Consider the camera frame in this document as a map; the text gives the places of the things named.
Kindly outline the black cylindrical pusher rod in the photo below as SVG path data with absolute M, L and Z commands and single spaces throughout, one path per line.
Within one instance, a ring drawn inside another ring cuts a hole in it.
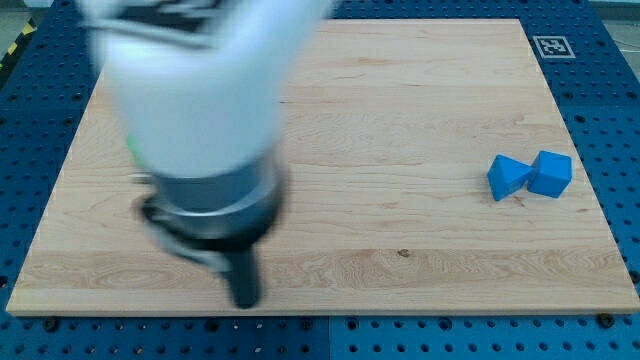
M 255 306 L 261 299 L 261 282 L 254 250 L 227 252 L 225 256 L 231 266 L 228 280 L 234 304 L 241 309 Z

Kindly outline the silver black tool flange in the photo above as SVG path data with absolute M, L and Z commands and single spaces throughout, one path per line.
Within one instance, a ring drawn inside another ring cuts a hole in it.
M 249 252 L 269 231 L 286 184 L 276 154 L 220 175 L 153 180 L 157 192 L 141 202 L 140 213 L 158 245 L 218 272 L 231 269 L 225 253 Z

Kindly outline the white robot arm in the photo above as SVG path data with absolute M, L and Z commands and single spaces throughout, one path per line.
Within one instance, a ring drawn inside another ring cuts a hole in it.
M 161 246 L 219 272 L 233 303 L 261 297 L 253 247 L 280 212 L 288 73 L 333 3 L 82 1 L 130 149 L 154 193 L 140 213 Z

